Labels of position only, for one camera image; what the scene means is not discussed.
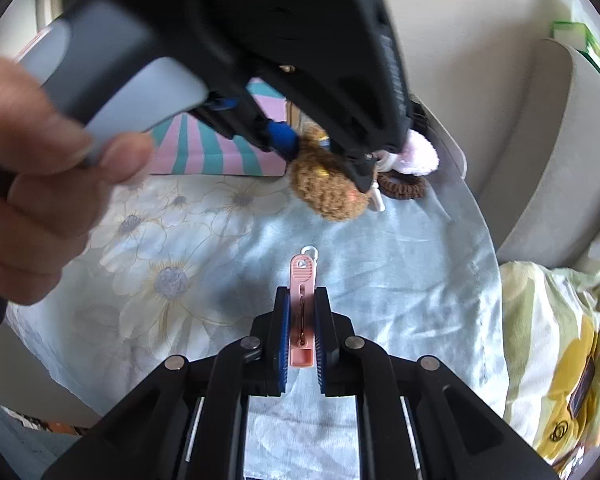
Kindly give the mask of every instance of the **teal stripe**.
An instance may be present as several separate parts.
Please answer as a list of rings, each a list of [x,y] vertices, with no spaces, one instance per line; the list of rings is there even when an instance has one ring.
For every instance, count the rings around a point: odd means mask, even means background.
[[[274,90],[266,83],[249,83],[247,85],[247,90],[254,95],[262,95],[264,97],[275,97],[276,99],[284,99],[285,97]]]
[[[202,165],[202,173],[208,175],[222,175],[222,150],[216,138],[216,133],[206,124],[198,122],[200,130],[200,142],[205,154],[205,163]]]
[[[249,143],[241,136],[234,137],[234,144],[242,156],[242,170],[245,175],[262,176],[262,168],[258,157],[251,149]]]
[[[189,132],[187,131],[188,122],[187,116],[182,115],[182,119],[180,121],[180,135],[178,136],[178,154],[176,155],[176,161],[173,163],[171,174],[184,174],[184,169],[187,167],[187,159],[189,158]]]
[[[164,137],[167,134],[167,130],[171,123],[173,122],[173,118],[167,119],[166,121],[158,124],[153,130],[151,130],[151,136],[154,138],[154,143],[156,146],[160,146]]]

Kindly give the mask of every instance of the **black scrunchie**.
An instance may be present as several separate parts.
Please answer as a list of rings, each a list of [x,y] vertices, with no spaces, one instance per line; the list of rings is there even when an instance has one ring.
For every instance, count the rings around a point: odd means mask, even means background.
[[[378,174],[380,192],[396,200],[422,198],[427,185],[421,176],[406,175],[395,170]]]

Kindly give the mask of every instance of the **pink and teal striped mat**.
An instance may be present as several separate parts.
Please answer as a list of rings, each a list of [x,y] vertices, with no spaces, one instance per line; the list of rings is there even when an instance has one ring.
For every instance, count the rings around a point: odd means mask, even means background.
[[[286,121],[284,96],[257,79],[251,81],[248,89],[269,119]],[[265,153],[242,137],[225,139],[189,114],[158,124],[152,136],[157,146],[153,174],[285,174],[286,162],[277,154]]]

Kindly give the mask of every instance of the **human hand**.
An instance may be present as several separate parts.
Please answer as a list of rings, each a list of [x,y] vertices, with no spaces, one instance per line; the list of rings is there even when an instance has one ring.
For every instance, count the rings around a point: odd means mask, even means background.
[[[78,165],[91,149],[81,125],[59,115],[39,83],[0,59],[0,166],[18,174],[0,198],[0,295],[19,304],[43,299],[62,268],[86,247],[115,184],[148,173],[153,141],[123,133],[99,164]]]

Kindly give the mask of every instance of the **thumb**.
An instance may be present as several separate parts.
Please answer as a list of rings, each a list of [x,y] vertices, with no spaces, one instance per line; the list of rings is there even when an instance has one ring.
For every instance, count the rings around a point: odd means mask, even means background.
[[[0,165],[14,173],[54,174],[76,166],[93,141],[58,114],[38,82],[0,58]]]

